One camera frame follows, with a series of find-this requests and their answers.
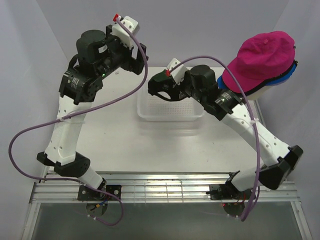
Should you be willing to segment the dark green baseball cap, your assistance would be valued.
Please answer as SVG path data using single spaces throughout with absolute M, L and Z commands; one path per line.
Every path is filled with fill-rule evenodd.
M 179 102 L 187 98 L 183 94 L 172 76 L 166 70 L 152 76 L 147 84 L 147 91 L 151 96 L 156 96 L 167 102 Z

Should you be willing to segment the blue baseball cap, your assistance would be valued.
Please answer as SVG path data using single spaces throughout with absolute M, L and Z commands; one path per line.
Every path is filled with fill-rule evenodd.
M 264 83 L 266 83 L 266 86 L 276 86 L 276 85 L 282 84 L 283 82 L 287 81 L 292 76 L 292 74 L 296 70 L 297 66 L 298 66 L 298 61 L 294 60 L 292 65 L 290 66 L 290 68 L 286 72 L 280 74 L 277 77 L 267 79 L 264 81 Z M 222 76 L 220 76 L 217 79 L 217 85 L 220 89 L 229 89 L 227 87 L 227 85 L 223 82 Z

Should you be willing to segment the magenta baseball cap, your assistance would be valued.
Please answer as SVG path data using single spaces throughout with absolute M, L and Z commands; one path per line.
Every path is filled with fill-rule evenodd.
M 251 95 L 267 79 L 284 73 L 296 55 L 295 40 L 284 31 L 259 33 L 243 42 L 236 57 L 224 70 L 223 82 L 229 90 Z

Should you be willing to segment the black baseball cap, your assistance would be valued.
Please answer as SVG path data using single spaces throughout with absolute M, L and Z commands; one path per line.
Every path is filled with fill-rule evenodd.
M 265 80 L 264 82 L 260 83 L 258 86 L 254 88 L 255 92 L 257 93 L 261 89 L 266 89 L 274 86 L 278 86 L 286 82 L 295 72 L 296 68 L 298 66 L 298 61 L 293 59 L 293 62 L 291 66 L 283 73 L 281 73 L 278 76 L 269 78 Z

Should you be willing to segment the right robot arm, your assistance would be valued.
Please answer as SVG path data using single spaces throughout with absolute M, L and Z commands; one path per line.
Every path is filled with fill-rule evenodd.
M 215 72 L 207 65 L 187 69 L 178 60 L 168 66 L 178 98 L 193 98 L 204 110 L 234 130 L 257 153 L 258 164 L 249 170 L 232 172 L 224 184 L 228 197 L 237 199 L 244 191 L 264 186 L 277 190 L 298 164 L 303 150 L 275 137 L 257 119 L 252 118 L 245 99 L 226 87 L 220 87 Z

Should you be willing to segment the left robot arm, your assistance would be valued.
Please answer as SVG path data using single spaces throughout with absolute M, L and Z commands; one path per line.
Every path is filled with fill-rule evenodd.
M 89 187 L 88 193 L 100 200 L 106 195 L 106 181 L 91 167 L 89 158 L 76 151 L 86 111 L 92 107 L 103 79 L 118 68 L 139 75 L 143 71 L 146 46 L 132 57 L 132 24 L 108 25 L 93 29 L 76 41 L 77 54 L 69 61 L 59 87 L 59 107 L 50 142 L 36 159 L 54 168 L 61 177 L 76 178 Z

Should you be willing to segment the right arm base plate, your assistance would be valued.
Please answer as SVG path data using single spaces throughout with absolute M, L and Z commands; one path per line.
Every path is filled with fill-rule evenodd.
M 228 188 L 225 184 L 210 184 L 205 192 L 211 200 L 248 200 L 253 193 L 251 189 L 237 191 Z

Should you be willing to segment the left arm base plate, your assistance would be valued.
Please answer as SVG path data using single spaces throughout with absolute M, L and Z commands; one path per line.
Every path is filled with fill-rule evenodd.
M 81 185 L 76 199 L 78 201 L 116 201 L 114 196 L 121 199 L 122 186 L 116 184 L 106 185 L 101 191 L 103 191 L 103 193 Z

